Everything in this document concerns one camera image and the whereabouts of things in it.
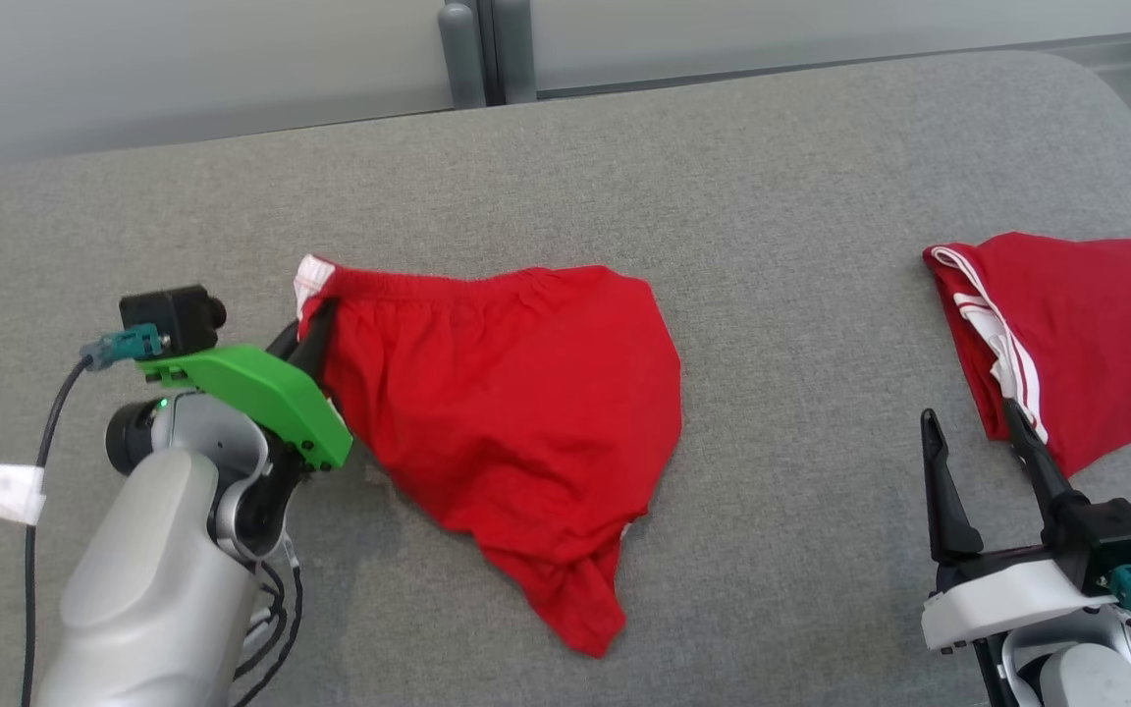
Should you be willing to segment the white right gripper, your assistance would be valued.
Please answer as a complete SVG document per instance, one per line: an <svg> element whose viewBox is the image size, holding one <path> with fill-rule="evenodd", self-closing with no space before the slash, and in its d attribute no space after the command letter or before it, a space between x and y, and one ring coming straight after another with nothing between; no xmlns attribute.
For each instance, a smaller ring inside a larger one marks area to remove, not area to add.
<svg viewBox="0 0 1131 707"><path fill-rule="evenodd" d="M1062 475L1019 403L1002 399L1011 451L1024 466L1041 506L1042 542L1065 545L1069 512L1090 506ZM948 445L936 411L921 412L921 452L929 519L929 549L936 563L934 590L921 614L929 649L943 652L1024 626L1054 621L1116 598L1102 587L1085 592L1069 580L1053 552L1041 546L983 552L948 469Z"/></svg>

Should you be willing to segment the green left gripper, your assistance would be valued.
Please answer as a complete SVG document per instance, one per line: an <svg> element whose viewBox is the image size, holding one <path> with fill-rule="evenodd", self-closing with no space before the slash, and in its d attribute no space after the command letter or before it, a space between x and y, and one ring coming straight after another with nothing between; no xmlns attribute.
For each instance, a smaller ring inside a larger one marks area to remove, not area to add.
<svg viewBox="0 0 1131 707"><path fill-rule="evenodd" d="M314 468L342 468L353 434L323 394L336 299L323 299L307 321L292 321L264 350L247 345L185 356L139 359L165 388L195 388L238 409L301 452Z"/></svg>

